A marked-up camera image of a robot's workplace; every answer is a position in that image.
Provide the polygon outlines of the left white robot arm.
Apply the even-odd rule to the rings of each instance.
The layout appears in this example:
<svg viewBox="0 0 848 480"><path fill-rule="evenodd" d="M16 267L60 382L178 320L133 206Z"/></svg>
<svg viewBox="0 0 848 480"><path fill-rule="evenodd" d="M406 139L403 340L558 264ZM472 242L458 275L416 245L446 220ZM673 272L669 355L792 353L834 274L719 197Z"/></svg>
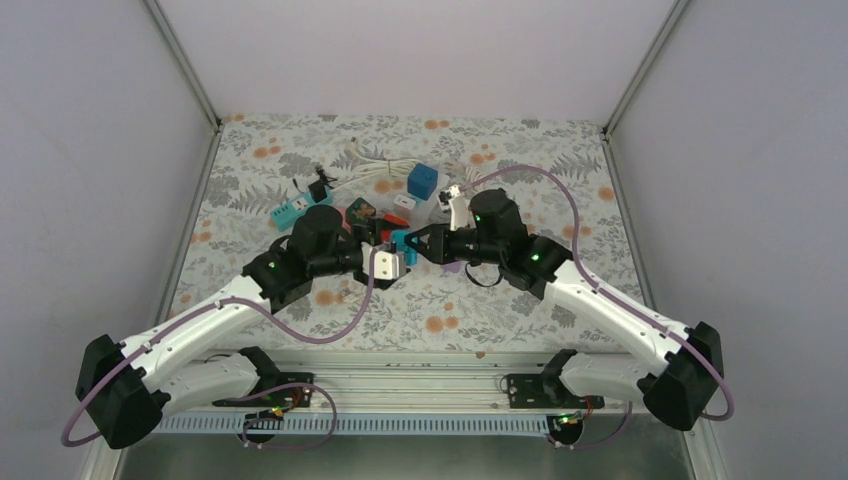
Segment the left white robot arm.
<svg viewBox="0 0 848 480"><path fill-rule="evenodd" d="M65 447L103 438L112 449L135 444L167 416L215 401L263 405L278 391L278 370L258 347L210 363L195 358L225 337L266 320L312 345L350 334L375 288L407 274L404 253L347 231L341 213L312 206L290 234L275 240L226 285L200 304L145 332L115 341L104 334L85 348L75 394L79 400L60 441ZM277 318L308 295L315 279L351 274L366 292L353 319L339 332L311 337Z"/></svg>

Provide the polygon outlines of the red cube socket adapter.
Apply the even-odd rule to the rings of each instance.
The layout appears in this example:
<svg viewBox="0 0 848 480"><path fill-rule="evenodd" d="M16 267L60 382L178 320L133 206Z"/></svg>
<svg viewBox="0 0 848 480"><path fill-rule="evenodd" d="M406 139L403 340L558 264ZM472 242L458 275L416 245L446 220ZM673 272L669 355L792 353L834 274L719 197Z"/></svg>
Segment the red cube socket adapter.
<svg viewBox="0 0 848 480"><path fill-rule="evenodd" d="M382 216L382 219L385 222L388 222L389 224L391 224L394 228L398 228L398 229L408 229L409 228L408 221L401 218L401 217L398 217L396 215L393 215L393 214L390 214L390 213L385 213Z"/></svg>

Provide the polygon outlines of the cyan small socket adapter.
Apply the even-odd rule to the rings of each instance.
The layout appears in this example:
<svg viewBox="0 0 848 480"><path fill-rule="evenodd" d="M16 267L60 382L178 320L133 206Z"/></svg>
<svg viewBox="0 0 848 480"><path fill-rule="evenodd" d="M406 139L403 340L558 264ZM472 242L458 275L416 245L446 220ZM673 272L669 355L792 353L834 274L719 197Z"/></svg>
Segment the cyan small socket adapter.
<svg viewBox="0 0 848 480"><path fill-rule="evenodd" d="M408 267L413 267L418 263L418 252L415 248L408 245L406 241L408 235L408 230L393 230L390 233L389 241L394 245L397 253L402 253L404 255L406 265Z"/></svg>

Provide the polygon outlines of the black power adapter with cord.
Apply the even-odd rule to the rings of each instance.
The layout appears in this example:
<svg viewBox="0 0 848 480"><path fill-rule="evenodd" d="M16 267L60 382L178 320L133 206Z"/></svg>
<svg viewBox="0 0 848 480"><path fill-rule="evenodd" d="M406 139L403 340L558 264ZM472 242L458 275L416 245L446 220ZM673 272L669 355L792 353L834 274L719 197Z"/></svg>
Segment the black power adapter with cord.
<svg viewBox="0 0 848 480"><path fill-rule="evenodd" d="M295 189L301 193L302 197L307 202L310 202L311 204L320 204L325 200L330 200L330 191L335 188L334 183L337 182L338 179L328 175L325 169L320 165L316 166L314 171L318 176L318 179L309 184L306 191L303 191L300 188L296 179L293 179L292 183Z"/></svg>

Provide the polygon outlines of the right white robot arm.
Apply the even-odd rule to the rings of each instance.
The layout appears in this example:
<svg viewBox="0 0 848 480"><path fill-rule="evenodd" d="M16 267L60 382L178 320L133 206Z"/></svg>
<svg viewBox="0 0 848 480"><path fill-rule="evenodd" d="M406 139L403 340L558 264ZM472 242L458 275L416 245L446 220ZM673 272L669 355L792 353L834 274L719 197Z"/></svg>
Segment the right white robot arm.
<svg viewBox="0 0 848 480"><path fill-rule="evenodd" d="M721 337L714 327L672 320L602 282L569 248L530 233L502 189L471 200L459 193L444 197L450 222L409 234L408 246L435 264L493 264L513 288L594 322L628 352L612 359L564 351L541 382L549 404L565 407L585 396L639 402L678 431L705 417L724 385Z"/></svg>

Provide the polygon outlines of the dark green cube adapter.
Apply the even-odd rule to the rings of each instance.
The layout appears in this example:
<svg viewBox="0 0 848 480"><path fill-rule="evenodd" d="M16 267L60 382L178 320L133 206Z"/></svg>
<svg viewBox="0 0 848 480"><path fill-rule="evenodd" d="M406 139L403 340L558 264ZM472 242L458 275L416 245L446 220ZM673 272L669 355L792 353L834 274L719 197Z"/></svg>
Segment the dark green cube adapter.
<svg viewBox="0 0 848 480"><path fill-rule="evenodd" d="M351 227L367 226L377 214L377 209L362 197L357 197L344 212L346 223Z"/></svg>

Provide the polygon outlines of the white multicolour power strip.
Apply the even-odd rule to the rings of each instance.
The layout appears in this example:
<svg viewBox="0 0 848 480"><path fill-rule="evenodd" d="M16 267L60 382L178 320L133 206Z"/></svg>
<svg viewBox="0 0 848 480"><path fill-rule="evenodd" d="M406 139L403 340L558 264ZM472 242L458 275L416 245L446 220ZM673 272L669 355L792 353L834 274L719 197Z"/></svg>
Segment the white multicolour power strip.
<svg viewBox="0 0 848 480"><path fill-rule="evenodd" d="M407 185L406 185L406 189L404 191L401 191L400 193L397 193L392 197L392 202L391 202L392 213L394 215L396 215L395 212L393 211L393 199L394 199L394 197L398 194L404 194L404 195L407 195L409 197L414 198L417 201L417 207L416 207L416 210L413 213L412 217L409 218L409 219L405 219L405 220L408 221L409 225L413 228L419 228L419 227L422 227L422 226L430 223L433 218L438 217L441 213L441 209L440 209L439 202L438 202L438 194L439 194L440 191L447 188L448 183L449 183L449 178L446 175L439 173L437 188L436 188L435 192L433 193L433 195L431 196L431 198L429 200L421 200L421 199L418 199L418 198L411 196L410 194L407 193Z"/></svg>

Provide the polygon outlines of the blue cube socket adapter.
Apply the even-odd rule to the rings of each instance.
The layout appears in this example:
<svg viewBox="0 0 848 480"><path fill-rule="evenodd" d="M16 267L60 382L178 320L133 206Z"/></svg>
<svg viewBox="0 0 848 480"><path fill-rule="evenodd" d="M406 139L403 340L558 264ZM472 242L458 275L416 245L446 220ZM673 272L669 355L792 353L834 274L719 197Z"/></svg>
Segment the blue cube socket adapter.
<svg viewBox="0 0 848 480"><path fill-rule="evenodd" d="M407 193L421 200L429 200L437 188L438 177L436 169L416 163L407 176Z"/></svg>

